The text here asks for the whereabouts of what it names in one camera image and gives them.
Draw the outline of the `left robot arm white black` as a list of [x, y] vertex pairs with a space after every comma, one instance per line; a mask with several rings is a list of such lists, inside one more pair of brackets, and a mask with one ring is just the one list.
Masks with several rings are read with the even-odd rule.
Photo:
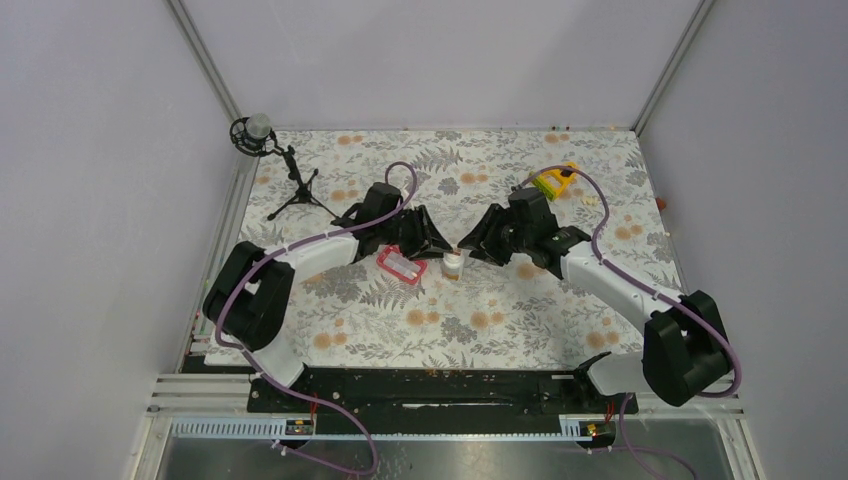
[[202, 304], [222, 345], [245, 353], [248, 362], [274, 380], [272, 398], [288, 411], [309, 401], [300, 377], [306, 365], [291, 348], [284, 321], [293, 286], [334, 268], [354, 264], [384, 245], [408, 260], [439, 259], [451, 252], [425, 206], [407, 206], [398, 188], [377, 182], [363, 201], [333, 221], [332, 229], [269, 253], [249, 242], [230, 252]]

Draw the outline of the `red pill organizer box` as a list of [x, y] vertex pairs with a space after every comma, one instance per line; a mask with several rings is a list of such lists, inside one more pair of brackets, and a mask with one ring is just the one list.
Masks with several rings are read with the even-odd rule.
[[426, 261], [406, 258], [396, 245], [383, 249], [376, 263], [385, 273], [408, 285], [418, 284], [427, 270]]

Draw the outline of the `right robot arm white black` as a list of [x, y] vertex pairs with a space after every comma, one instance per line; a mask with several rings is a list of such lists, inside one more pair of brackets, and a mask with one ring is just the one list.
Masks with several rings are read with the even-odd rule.
[[590, 236], [561, 227], [538, 190], [514, 191], [509, 205], [491, 205], [459, 243], [475, 259], [504, 266], [513, 255], [594, 295], [628, 320], [643, 337], [641, 351], [600, 354], [579, 366], [575, 402], [597, 412], [613, 395], [650, 390], [682, 406], [730, 373], [732, 360], [715, 301], [702, 291], [684, 295], [651, 286], [635, 274], [602, 261]]

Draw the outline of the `white orange pill bottle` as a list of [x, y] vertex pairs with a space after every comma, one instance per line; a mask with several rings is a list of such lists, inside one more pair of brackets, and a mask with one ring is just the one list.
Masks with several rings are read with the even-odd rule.
[[462, 276], [464, 263], [465, 259], [461, 250], [453, 250], [445, 253], [442, 257], [441, 266], [443, 277], [447, 280], [459, 281]]

